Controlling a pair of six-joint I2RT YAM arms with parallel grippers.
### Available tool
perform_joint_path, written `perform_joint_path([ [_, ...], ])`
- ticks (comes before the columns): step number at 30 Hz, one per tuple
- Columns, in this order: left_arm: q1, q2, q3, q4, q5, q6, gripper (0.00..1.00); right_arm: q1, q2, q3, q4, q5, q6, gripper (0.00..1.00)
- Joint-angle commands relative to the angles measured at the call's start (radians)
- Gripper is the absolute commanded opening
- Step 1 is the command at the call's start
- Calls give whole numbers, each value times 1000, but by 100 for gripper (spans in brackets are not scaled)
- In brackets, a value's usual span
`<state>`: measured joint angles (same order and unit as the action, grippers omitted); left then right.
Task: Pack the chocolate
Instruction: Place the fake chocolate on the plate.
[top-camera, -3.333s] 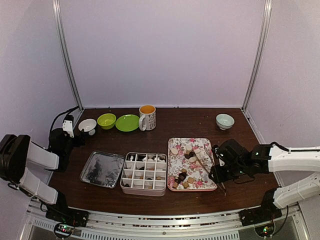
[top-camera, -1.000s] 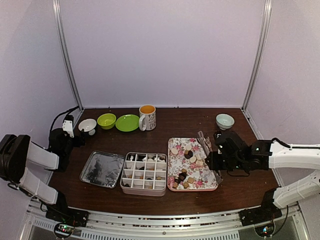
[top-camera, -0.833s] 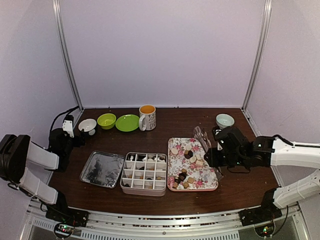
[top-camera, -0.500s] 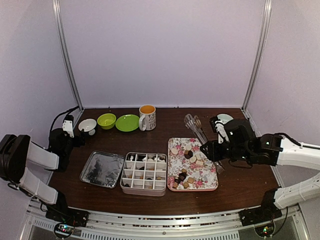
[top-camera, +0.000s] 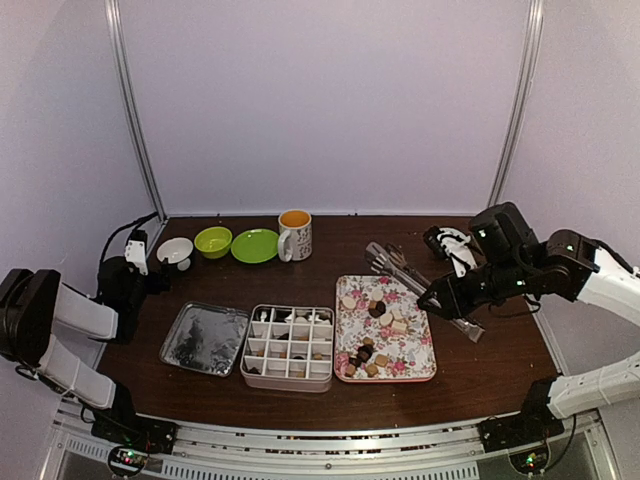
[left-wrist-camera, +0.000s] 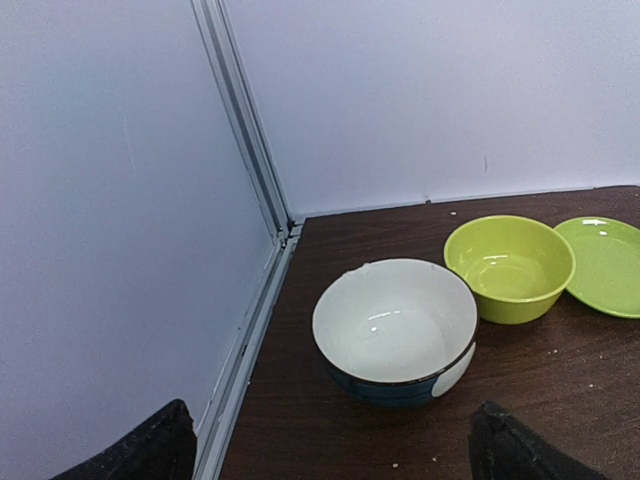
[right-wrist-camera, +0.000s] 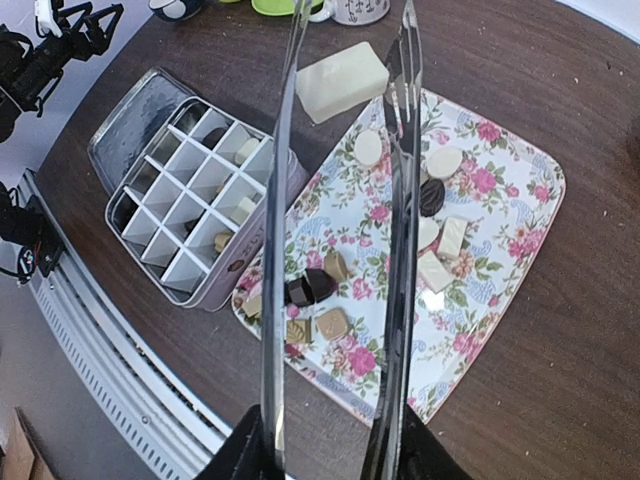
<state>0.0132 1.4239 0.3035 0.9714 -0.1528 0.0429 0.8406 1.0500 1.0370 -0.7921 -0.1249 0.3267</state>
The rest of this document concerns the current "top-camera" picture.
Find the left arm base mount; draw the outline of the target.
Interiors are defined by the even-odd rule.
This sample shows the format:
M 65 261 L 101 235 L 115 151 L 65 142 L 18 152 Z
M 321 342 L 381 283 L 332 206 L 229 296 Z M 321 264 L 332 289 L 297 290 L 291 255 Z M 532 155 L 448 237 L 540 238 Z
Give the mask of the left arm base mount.
M 116 384 L 110 407 L 89 410 L 94 417 L 91 434 L 114 444 L 106 462 L 117 478 L 130 479 L 142 472 L 152 455 L 173 452 L 177 424 L 139 415 L 123 385 Z

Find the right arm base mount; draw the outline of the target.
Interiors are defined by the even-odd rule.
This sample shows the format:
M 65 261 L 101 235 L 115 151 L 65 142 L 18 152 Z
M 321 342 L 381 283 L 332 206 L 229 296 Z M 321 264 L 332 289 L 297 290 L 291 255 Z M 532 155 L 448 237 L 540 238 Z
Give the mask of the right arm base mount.
M 520 474 L 542 474 L 551 462 L 548 440 L 565 431 L 563 421 L 547 406 L 553 381 L 534 381 L 518 413 L 489 417 L 478 424 L 484 451 L 511 451 L 510 464 Z

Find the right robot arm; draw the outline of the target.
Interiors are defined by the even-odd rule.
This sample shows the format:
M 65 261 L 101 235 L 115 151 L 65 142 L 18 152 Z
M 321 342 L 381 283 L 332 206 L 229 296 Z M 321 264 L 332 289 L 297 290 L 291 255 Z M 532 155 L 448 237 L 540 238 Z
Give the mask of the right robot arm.
M 512 423 L 519 440 L 535 440 L 551 419 L 638 398 L 638 269 L 606 242 L 574 230 L 538 239 L 513 202 L 477 214 L 469 230 L 484 263 L 434 280 L 419 308 L 453 321 L 529 296 L 546 307 L 551 337 L 573 363 L 530 387 Z

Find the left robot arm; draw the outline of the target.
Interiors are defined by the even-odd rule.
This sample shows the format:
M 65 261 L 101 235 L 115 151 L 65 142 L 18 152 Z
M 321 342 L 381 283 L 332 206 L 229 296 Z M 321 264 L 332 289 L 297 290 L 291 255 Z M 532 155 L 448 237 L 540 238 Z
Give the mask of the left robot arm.
M 121 443 L 133 444 L 143 436 L 144 424 L 118 405 L 130 403 L 127 389 L 89 366 L 57 333 L 67 329 L 99 343 L 128 344 L 146 298 L 169 289 L 167 266 L 144 273 L 123 257 L 99 267 L 95 298 L 63 282 L 57 270 L 14 268 L 1 280 L 1 356 L 61 393 L 108 410 L 106 429 Z

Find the metal tongs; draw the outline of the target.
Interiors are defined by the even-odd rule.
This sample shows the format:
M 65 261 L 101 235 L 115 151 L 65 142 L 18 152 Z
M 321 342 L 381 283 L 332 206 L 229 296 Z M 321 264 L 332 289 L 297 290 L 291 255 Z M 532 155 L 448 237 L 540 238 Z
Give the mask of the metal tongs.
M 365 260 L 375 273 L 395 278 L 418 297 L 423 295 L 431 284 L 406 260 L 401 248 L 394 244 L 387 243 L 382 246 L 377 242 L 370 242 L 365 249 Z M 485 333 L 485 329 L 469 317 L 453 319 L 450 323 L 474 343 L 478 343 Z

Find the pink bunny tin lid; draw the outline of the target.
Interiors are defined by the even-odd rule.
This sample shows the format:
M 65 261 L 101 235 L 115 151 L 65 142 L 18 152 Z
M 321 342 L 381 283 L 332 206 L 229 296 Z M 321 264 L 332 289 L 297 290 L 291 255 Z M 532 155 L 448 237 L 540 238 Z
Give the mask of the pink bunny tin lid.
M 183 305 L 159 352 L 161 362 L 228 377 L 249 327 L 246 311 L 190 301 Z

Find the pink tin box with dividers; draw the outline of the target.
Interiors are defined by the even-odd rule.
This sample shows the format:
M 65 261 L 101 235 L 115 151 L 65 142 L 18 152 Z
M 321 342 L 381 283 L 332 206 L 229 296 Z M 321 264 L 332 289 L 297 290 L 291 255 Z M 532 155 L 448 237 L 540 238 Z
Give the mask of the pink tin box with dividers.
M 260 320 L 261 312 L 273 310 L 270 322 Z M 296 324 L 295 318 L 304 316 L 309 324 Z M 331 387 L 334 353 L 334 312 L 329 307 L 282 306 L 259 304 L 254 307 L 249 321 L 240 359 L 240 372 L 245 383 L 256 389 L 320 394 Z M 277 337 L 290 334 L 289 341 Z M 264 357 L 256 352 L 264 349 Z M 286 351 L 288 358 L 279 358 Z M 322 360 L 313 360 L 315 353 Z M 304 355 L 306 360 L 293 360 L 294 355 Z M 248 374 L 250 368 L 260 370 L 260 375 Z M 304 378 L 295 378 L 294 372 L 304 371 Z

